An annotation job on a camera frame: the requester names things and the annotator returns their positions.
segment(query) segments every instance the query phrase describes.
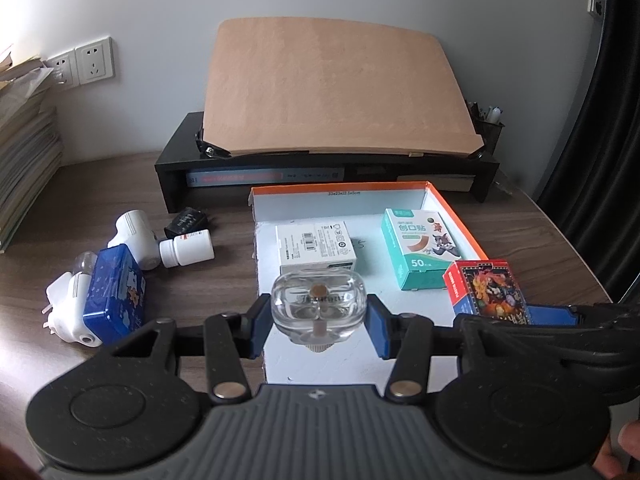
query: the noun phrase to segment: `pen holder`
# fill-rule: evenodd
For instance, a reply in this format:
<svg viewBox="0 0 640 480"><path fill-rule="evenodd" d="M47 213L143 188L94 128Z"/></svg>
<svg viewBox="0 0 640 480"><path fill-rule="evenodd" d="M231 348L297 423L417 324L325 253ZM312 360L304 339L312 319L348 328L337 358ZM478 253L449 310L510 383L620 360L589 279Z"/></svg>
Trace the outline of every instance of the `pen holder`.
<svg viewBox="0 0 640 480"><path fill-rule="evenodd" d="M504 128L504 124L488 123L486 121L483 121L482 119L473 117L473 115L471 115L471 122L474 124L474 130L476 131L476 134L481 136L482 140L484 140L484 150L493 155L495 151L495 145L498 144L500 132Z"/></svg>

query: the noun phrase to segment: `circular pad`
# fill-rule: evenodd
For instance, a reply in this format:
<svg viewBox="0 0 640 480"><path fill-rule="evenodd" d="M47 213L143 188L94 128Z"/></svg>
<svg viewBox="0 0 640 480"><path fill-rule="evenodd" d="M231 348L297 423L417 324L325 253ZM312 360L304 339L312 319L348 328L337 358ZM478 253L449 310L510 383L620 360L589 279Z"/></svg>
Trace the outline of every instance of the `circular pad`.
<svg viewBox="0 0 640 480"><path fill-rule="evenodd" d="M26 413L38 450L69 469L105 473L158 460L200 421L197 394L144 359L92 359L41 389Z"/></svg>
<svg viewBox="0 0 640 480"><path fill-rule="evenodd" d="M560 368L507 360L450 382L435 415L468 455L518 472L590 462L609 431L609 409L594 390Z"/></svg>
<svg viewBox="0 0 640 480"><path fill-rule="evenodd" d="M71 401L71 414L90 428L117 428L145 409L145 396L121 384L96 386Z"/></svg>

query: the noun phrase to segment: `white wall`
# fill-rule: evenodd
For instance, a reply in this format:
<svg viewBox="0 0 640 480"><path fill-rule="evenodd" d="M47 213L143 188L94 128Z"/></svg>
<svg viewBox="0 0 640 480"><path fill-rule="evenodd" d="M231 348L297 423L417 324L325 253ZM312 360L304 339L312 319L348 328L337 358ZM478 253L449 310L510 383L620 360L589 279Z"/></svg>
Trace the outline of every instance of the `white wall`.
<svg viewBox="0 0 640 480"><path fill-rule="evenodd" d="M502 168L532 191L572 106L586 0L0 0L0 46L52 56L111 35L116 78L56 97L66 160L160 150L204 104L216 27L238 16L386 23L435 34L468 99L500 105Z"/></svg>

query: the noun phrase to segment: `barcode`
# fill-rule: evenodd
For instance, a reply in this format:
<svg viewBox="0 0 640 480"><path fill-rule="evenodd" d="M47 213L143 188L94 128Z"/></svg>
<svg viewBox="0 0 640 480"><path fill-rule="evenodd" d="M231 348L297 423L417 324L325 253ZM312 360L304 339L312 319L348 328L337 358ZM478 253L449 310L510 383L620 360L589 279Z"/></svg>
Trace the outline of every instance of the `barcode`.
<svg viewBox="0 0 640 480"><path fill-rule="evenodd" d="M315 251L316 239L314 238L313 233L302 233L302 237L305 240L305 251Z"/></svg>

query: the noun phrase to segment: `black shelf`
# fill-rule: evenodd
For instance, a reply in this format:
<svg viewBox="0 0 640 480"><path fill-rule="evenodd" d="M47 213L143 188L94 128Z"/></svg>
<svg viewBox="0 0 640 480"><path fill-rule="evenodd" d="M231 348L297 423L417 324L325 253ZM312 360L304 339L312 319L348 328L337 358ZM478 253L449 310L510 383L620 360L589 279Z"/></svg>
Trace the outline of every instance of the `black shelf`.
<svg viewBox="0 0 640 480"><path fill-rule="evenodd" d="M212 206L218 197L228 195L228 188L239 187L189 188L186 173L191 170L344 168L344 182L394 182L399 176L414 174L465 174L474 176L469 193L478 202L484 202L498 170L498 162L485 152L478 152L467 158L431 154L406 156L309 152L210 158L201 153L196 145L196 136L202 129L203 114L187 114L156 161L156 173L169 213L178 212L185 206Z"/></svg>

